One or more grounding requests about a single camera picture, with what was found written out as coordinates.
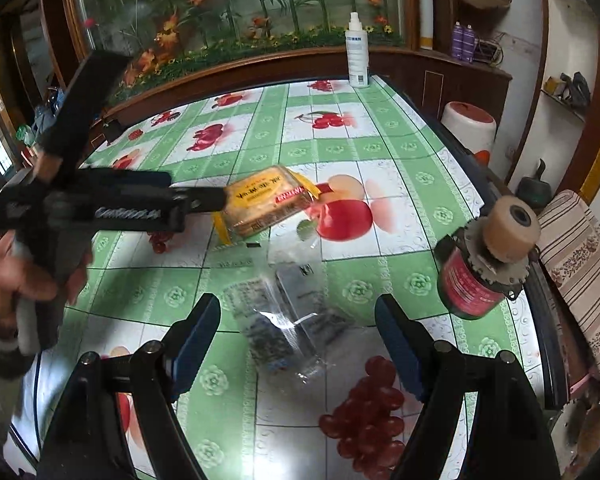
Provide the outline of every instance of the bottle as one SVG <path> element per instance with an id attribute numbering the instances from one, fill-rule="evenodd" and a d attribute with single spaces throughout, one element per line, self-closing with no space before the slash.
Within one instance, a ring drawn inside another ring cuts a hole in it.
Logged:
<path id="1" fill-rule="evenodd" d="M 471 25 L 467 25 L 467 28 L 462 34 L 462 61 L 467 63 L 474 62 L 475 52 L 475 31 Z"/>
<path id="2" fill-rule="evenodd" d="M 451 34 L 451 55 L 456 59 L 462 59 L 462 36 L 464 35 L 464 28 L 460 25 L 460 22 L 456 22 L 454 25 L 454 31 Z"/>
<path id="3" fill-rule="evenodd" d="M 351 13 L 349 30 L 344 33 L 347 44 L 347 64 L 349 65 L 349 84 L 353 88 L 369 86 L 369 47 L 366 40 L 366 30 L 357 12 Z"/>

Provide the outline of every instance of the red lid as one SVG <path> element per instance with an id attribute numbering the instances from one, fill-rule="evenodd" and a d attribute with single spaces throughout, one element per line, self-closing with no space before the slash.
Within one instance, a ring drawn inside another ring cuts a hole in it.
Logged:
<path id="1" fill-rule="evenodd" d="M 468 117 L 474 121 L 479 123 L 494 123 L 495 120 L 491 117 L 487 112 L 485 112 L 482 108 L 478 108 L 477 106 L 471 105 L 469 103 L 461 103 L 460 101 L 452 101 L 449 103 L 449 106 L 453 109 L 453 111 Z"/>

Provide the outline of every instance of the screw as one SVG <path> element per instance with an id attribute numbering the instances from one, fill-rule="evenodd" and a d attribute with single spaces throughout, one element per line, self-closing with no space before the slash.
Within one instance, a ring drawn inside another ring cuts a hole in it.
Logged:
<path id="1" fill-rule="evenodd" d="M 449 341 L 444 341 L 443 339 L 440 339 L 433 343 L 433 348 L 436 349 L 436 352 L 446 354 L 448 352 L 451 352 L 453 345 Z"/>
<path id="2" fill-rule="evenodd" d="M 82 354 L 82 356 L 80 357 L 80 362 L 83 365 L 90 365 L 97 358 L 98 358 L 98 354 L 96 354 L 96 352 L 87 352 L 85 354 Z"/>
<path id="3" fill-rule="evenodd" d="M 162 348 L 162 343 L 160 341 L 156 341 L 156 340 L 147 341 L 140 347 L 140 349 L 145 354 L 155 354 L 161 348 Z"/>
<path id="4" fill-rule="evenodd" d="M 509 352 L 509 350 L 502 350 L 500 352 L 500 359 L 502 359 L 508 365 L 516 362 L 516 356 L 513 355 L 513 352 Z"/>

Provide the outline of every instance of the white spray bottle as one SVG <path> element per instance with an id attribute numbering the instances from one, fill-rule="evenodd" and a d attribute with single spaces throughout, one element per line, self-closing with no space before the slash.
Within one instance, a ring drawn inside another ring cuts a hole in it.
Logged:
<path id="1" fill-rule="evenodd" d="M 354 88 L 369 86 L 369 46 L 366 40 L 366 30 L 357 12 L 351 13 L 349 30 L 345 33 L 347 44 L 347 63 L 349 65 L 349 84 Z"/>

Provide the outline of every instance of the person's arm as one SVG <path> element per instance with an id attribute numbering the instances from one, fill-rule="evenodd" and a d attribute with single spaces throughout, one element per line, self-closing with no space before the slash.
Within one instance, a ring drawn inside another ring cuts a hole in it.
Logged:
<path id="1" fill-rule="evenodd" d="M 34 357 L 23 356 L 16 339 L 14 294 L 32 300 L 49 301 L 58 293 L 58 286 L 48 272 L 32 262 L 10 255 L 13 232 L 0 240 L 0 444 L 7 439 L 13 410 L 18 400 L 22 376 L 29 370 Z M 69 304 L 74 304 L 86 283 L 86 264 L 91 254 L 85 254 L 81 265 L 69 278 L 66 289 Z"/>

